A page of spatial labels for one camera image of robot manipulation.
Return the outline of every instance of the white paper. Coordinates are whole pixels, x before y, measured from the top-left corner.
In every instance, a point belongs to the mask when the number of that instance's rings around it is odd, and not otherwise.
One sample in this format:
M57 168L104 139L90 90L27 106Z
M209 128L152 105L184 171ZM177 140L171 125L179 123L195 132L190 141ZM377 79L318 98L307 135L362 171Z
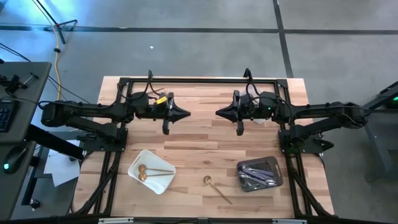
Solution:
M79 141L68 141L79 146ZM58 186L79 176L80 166L77 160L70 161L68 156L50 150L44 167L44 174L52 174L54 186Z

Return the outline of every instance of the yellow tag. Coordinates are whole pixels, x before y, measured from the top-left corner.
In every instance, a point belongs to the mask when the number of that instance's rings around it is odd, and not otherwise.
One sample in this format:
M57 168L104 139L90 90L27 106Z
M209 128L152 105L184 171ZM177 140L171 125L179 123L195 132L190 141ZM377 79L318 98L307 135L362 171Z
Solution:
M156 100L156 104L161 104L167 100L166 96L163 96L162 98Z

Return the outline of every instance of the yellow cable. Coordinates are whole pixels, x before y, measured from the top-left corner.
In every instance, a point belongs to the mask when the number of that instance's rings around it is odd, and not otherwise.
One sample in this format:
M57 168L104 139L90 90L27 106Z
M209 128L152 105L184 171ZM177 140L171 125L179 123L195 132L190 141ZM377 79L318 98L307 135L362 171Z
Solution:
M42 12L42 14L44 15L44 17L45 17L45 18L47 19L47 21L49 22L49 24L50 24L50 26L51 26L52 30L54 31L54 34L55 34L55 40L56 40L56 42L57 42L56 48L59 49L59 45L58 45L58 34L57 34L57 32L55 31L55 28L54 28L54 26L52 25L50 19L47 17L47 15L43 12L43 10L37 5L37 3L36 3L34 0L32 0L32 2L33 2L33 3L36 5L36 7L40 10L40 12ZM58 52L55 52L55 62L54 62L54 64L55 64L55 74L57 74L57 80L58 80L58 83L59 83L59 85L58 85L57 100L61 100L61 79L60 79L60 74L58 73L58 54L59 54Z

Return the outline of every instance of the keyboard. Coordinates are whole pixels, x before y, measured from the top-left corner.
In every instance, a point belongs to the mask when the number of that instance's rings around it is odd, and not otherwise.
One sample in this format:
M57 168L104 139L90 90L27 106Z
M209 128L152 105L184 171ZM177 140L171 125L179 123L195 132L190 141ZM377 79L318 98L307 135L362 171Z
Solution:
M14 119L14 114L17 111L17 107L18 101L0 101L0 133L8 132L12 120Z

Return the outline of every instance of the black desk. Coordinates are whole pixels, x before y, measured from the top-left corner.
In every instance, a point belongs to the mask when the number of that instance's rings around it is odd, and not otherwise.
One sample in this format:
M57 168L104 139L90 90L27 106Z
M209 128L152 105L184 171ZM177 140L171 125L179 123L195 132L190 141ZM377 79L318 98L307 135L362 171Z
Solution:
M0 75L8 77L8 79L11 79L13 75L17 75L22 83L30 77L30 72L37 75L39 79L32 79L27 83L28 88L18 89L14 92L14 95L17 98L38 103L50 69L51 63L49 62L5 62L0 64ZM4 86L0 86L0 98L9 96L5 92L5 88ZM83 158L81 154L82 148L30 124L37 106L30 101L19 102L8 133L0 133L0 161L2 163L5 156L14 146L18 146L25 140L29 142L27 154L17 172L6 174L2 168L0 170L0 202L2 205L0 220L9 219L12 214L27 170L32 161L36 143L74 157L75 159L81 160Z

